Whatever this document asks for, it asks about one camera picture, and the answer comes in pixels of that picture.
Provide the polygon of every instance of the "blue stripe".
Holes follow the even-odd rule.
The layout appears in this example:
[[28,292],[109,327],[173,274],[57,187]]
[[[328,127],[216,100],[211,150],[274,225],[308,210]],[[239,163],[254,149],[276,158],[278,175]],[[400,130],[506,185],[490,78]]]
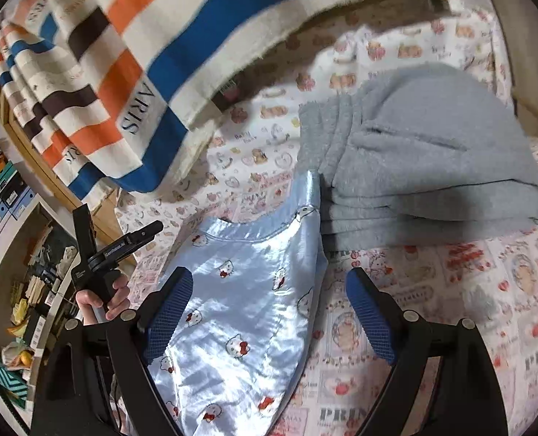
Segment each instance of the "blue stripe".
[[3,72],[0,74],[0,86],[1,88],[4,87],[9,82],[12,82],[12,77],[9,72]]
[[39,36],[48,40],[49,42],[53,42],[55,34],[57,34],[57,23],[55,23],[53,15],[49,13],[41,25]]
[[73,179],[68,187],[79,200],[83,200],[93,186],[104,177],[105,175],[103,175],[95,164],[87,162],[81,169],[79,169],[77,177]]
[[113,180],[128,192],[148,193],[159,185],[174,160],[187,133],[184,124],[170,108],[162,115],[148,148],[142,157],[142,166]]
[[[168,172],[187,132],[184,124],[172,110],[166,108],[144,152],[142,166],[121,178],[110,178],[128,192],[153,192]],[[88,162],[81,168],[75,180],[69,184],[69,189],[82,200],[95,183],[104,177],[105,175],[94,164]]]
[[193,22],[152,61],[148,77],[164,100],[241,24],[283,0],[208,0]]
[[50,51],[52,48],[54,48],[49,41],[42,40],[39,42],[36,42],[34,44],[27,44],[23,40],[18,40],[11,46],[11,53],[13,56],[17,56],[19,52],[21,51],[32,51],[35,54],[42,54],[43,52]]
[[10,70],[12,67],[15,66],[15,60],[14,60],[14,56],[12,54],[9,54],[8,57],[7,57],[7,67],[8,67],[8,70]]

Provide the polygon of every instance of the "folded gray towel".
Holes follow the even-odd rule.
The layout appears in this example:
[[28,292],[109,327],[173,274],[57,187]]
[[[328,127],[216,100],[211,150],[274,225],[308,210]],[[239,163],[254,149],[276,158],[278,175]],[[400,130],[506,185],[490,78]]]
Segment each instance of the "folded gray towel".
[[322,175],[328,250],[470,241],[538,221],[520,125],[470,75],[424,64],[300,110],[298,169]]

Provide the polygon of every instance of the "wooden shelf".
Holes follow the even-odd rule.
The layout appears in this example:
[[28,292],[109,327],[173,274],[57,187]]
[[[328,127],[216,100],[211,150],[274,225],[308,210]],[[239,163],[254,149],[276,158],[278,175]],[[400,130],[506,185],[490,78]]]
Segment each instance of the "wooden shelf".
[[[10,303],[12,283],[15,280],[22,281],[27,275],[26,258],[29,253],[29,247],[32,247],[32,244],[49,224],[49,221],[53,221],[55,227],[62,228],[75,241],[75,231],[72,224],[61,223],[53,209],[39,195],[33,198],[18,221],[6,226],[0,233],[0,350],[14,340],[14,337],[7,331],[12,313]],[[32,418],[35,387],[43,363],[43,352],[49,342],[51,329],[64,300],[63,297],[68,293],[71,286],[71,271],[78,263],[79,254],[73,260],[53,298],[38,344],[34,348],[35,355],[27,380],[27,405],[25,409],[18,409],[27,424],[30,424]]]

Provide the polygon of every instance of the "yellow object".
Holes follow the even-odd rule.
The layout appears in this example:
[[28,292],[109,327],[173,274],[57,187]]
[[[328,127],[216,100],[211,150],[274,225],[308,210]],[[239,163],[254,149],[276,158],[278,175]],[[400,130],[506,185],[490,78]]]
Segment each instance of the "yellow object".
[[16,336],[17,338],[21,338],[23,337],[23,335],[25,334],[25,331],[27,330],[28,323],[29,323],[29,320],[24,320],[21,324],[17,326],[12,326],[10,328],[7,328],[7,331],[13,336]]
[[20,357],[23,365],[31,368],[31,364],[33,363],[33,356],[31,356],[31,353],[29,351],[23,351],[21,352]]
[[25,316],[27,316],[27,310],[29,309],[29,302],[21,298],[21,301],[18,302],[13,308],[12,308],[12,317],[11,321],[15,325],[21,324],[25,320]]

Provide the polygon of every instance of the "printed bed sheet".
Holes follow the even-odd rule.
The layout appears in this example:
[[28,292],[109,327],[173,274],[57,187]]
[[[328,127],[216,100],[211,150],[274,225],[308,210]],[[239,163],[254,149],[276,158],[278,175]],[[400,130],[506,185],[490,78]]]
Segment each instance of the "printed bed sheet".
[[[137,254],[133,306],[155,289],[166,257],[181,243],[181,227],[190,230],[204,214],[251,221],[288,196],[300,104],[352,92],[384,70],[442,61],[472,73],[513,109],[497,19],[460,0],[449,4],[453,15],[434,19],[429,0],[382,0],[291,36],[249,68],[245,77],[263,88],[223,115],[209,149],[172,192],[175,201],[120,197],[116,216],[125,233],[154,219],[164,223]],[[404,26],[417,18],[426,22]],[[381,30],[389,22],[393,29]],[[538,140],[533,151],[538,160]],[[538,229],[453,246],[329,257],[306,371],[271,434],[352,436],[376,400],[389,368],[375,357],[344,292],[346,272],[358,266],[401,307],[428,320],[475,320],[497,371],[510,435],[520,435],[538,414]],[[427,366],[419,411],[408,422],[412,431],[424,416],[436,364]]]

